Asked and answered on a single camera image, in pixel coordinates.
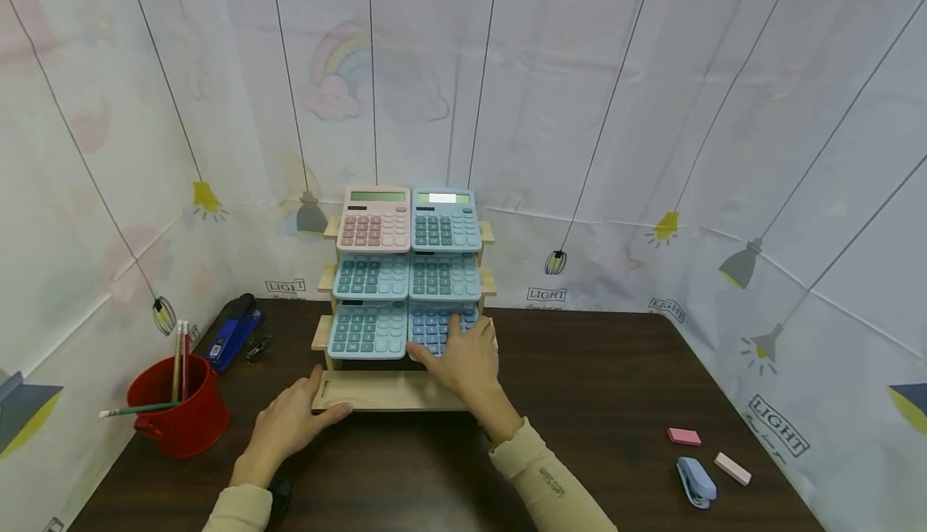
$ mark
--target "pink eraser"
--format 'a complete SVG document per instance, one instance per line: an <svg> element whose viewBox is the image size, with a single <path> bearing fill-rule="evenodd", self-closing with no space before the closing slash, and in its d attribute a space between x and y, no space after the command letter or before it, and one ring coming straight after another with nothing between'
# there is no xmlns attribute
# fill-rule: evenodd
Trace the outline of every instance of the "pink eraser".
<svg viewBox="0 0 927 532"><path fill-rule="evenodd" d="M671 427L666 430L666 433L669 434L669 441L674 444L682 444L683 446L702 445L702 440L698 436L698 433L691 429L677 429L676 427Z"/></svg>
<svg viewBox="0 0 927 532"><path fill-rule="evenodd" d="M741 484L747 485L750 483L750 478L752 478L750 472L744 470L736 463L736 461L728 458L723 453L718 452L718 457L715 458L715 465L724 470L728 476L736 479Z"/></svg>

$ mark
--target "calculator display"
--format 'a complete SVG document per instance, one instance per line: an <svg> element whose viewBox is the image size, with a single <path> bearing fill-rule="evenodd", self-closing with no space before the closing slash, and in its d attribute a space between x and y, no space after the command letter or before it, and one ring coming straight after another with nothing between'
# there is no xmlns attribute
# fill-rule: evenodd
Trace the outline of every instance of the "calculator display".
<svg viewBox="0 0 927 532"><path fill-rule="evenodd" d="M470 195L454 194L454 192L419 192L418 202L431 202L432 204L470 204Z"/></svg>
<svg viewBox="0 0 927 532"><path fill-rule="evenodd" d="M404 192L350 192L352 202L405 202Z"/></svg>

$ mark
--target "calculator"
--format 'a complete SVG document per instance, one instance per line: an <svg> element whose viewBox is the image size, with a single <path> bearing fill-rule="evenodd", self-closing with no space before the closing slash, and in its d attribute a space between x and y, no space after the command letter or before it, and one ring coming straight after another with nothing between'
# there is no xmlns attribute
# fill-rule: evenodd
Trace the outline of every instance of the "calculator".
<svg viewBox="0 0 927 532"><path fill-rule="evenodd" d="M472 252L413 252L410 263L409 297L413 300L477 301L483 295L480 268Z"/></svg>
<svg viewBox="0 0 927 532"><path fill-rule="evenodd" d="M470 190L416 188L413 191L413 250L478 252L483 247L476 198Z"/></svg>
<svg viewBox="0 0 927 532"><path fill-rule="evenodd" d="M348 188L335 246L354 253L409 252L408 188Z"/></svg>
<svg viewBox="0 0 927 532"><path fill-rule="evenodd" d="M328 355L332 359L402 359L408 319L405 301L338 301Z"/></svg>
<svg viewBox="0 0 927 532"><path fill-rule="evenodd" d="M469 331L480 316L476 303L435 303L410 299L409 341L424 344L436 357L443 355L452 312L459 313L461 332Z"/></svg>
<svg viewBox="0 0 927 532"><path fill-rule="evenodd" d="M408 255L343 253L335 272L336 299L404 300L409 295Z"/></svg>

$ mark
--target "blue calculator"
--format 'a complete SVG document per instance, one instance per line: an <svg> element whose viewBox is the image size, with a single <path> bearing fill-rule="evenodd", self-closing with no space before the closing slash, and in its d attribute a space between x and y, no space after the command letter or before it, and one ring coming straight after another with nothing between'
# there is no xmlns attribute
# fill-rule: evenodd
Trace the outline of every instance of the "blue calculator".
<svg viewBox="0 0 927 532"><path fill-rule="evenodd" d="M328 355L332 359L402 359L408 320L405 301L338 301Z"/></svg>
<svg viewBox="0 0 927 532"><path fill-rule="evenodd" d="M459 313L461 332L469 331L480 316L476 303L435 303L410 299L409 341L425 345L436 357L443 355L452 312Z"/></svg>
<svg viewBox="0 0 927 532"><path fill-rule="evenodd" d="M413 203L413 250L478 252L483 247L476 198L470 190L416 188Z"/></svg>
<svg viewBox="0 0 927 532"><path fill-rule="evenodd" d="M336 299L403 300L409 295L409 258L342 254L332 294Z"/></svg>
<svg viewBox="0 0 927 532"><path fill-rule="evenodd" d="M409 297L413 300L468 302L483 295L480 268L472 252L413 252L410 263Z"/></svg>

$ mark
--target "dark wooden table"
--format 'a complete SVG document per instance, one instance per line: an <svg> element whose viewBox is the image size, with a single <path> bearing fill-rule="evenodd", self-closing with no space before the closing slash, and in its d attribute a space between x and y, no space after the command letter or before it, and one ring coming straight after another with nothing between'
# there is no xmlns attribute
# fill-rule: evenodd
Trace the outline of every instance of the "dark wooden table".
<svg viewBox="0 0 927 532"><path fill-rule="evenodd" d="M135 436L71 532L201 530L258 411L322 359L310 343L328 303L262 304L262 332L274 344L258 363L239 357L220 379L232 410L222 439L196 458L166 460ZM508 396L621 532L822 530L669 321L628 313L487 314L499 333ZM702 446L670 444L667 427L698 430ZM282 467L294 499L275 529L534 530L489 463L488 448L461 412L355 414ZM752 472L747 488L712 464L718 451ZM706 512L683 496L675 468L681 455L701 460L719 487Z"/></svg>

